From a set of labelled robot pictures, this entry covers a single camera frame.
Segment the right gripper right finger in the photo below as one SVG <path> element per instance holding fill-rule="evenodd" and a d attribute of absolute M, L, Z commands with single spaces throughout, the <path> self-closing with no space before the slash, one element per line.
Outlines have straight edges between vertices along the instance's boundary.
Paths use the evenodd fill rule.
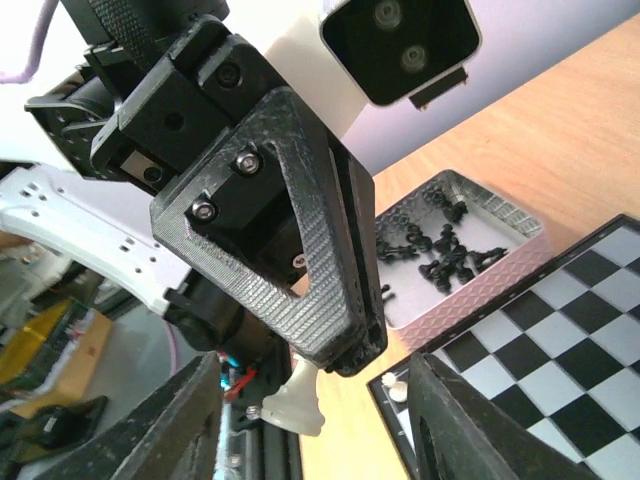
<path fill-rule="evenodd" d="M 439 358 L 409 359 L 419 479 L 594 479 L 500 410 Z"/>

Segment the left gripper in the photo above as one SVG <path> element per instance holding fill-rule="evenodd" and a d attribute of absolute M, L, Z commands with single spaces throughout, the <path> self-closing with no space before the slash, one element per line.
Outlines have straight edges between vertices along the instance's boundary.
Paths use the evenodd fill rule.
<path fill-rule="evenodd" d="M 212 15 L 157 44 L 164 52 L 146 71 L 114 42 L 92 48 L 80 86 L 27 101 L 81 176 L 155 195 L 280 85 L 266 58 Z"/>

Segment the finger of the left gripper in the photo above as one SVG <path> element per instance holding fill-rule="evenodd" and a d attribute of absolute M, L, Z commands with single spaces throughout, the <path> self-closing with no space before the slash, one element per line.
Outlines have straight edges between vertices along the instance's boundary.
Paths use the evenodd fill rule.
<path fill-rule="evenodd" d="M 375 185 L 343 145 L 332 147 L 364 302 L 364 333 L 334 363 L 343 377 L 352 377 L 378 358 L 388 346 L 376 250 Z"/>
<path fill-rule="evenodd" d="M 269 92 L 158 194 L 154 236 L 320 367 L 353 339 L 350 154 Z"/>

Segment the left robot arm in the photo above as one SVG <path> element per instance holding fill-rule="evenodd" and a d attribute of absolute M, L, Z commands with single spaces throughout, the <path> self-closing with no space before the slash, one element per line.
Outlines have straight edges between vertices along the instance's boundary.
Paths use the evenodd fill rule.
<path fill-rule="evenodd" d="M 68 164 L 11 165 L 1 227 L 119 283 L 200 350 L 269 335 L 350 377 L 387 347 L 365 100 L 311 1 L 65 1 L 75 73 L 25 109 Z"/>

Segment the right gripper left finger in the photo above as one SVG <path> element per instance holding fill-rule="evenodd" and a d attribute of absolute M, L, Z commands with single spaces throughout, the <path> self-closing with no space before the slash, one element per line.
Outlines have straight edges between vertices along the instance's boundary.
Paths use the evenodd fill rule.
<path fill-rule="evenodd" d="M 214 353 L 194 358 L 129 415 L 40 479 L 211 479 L 223 403 Z"/>

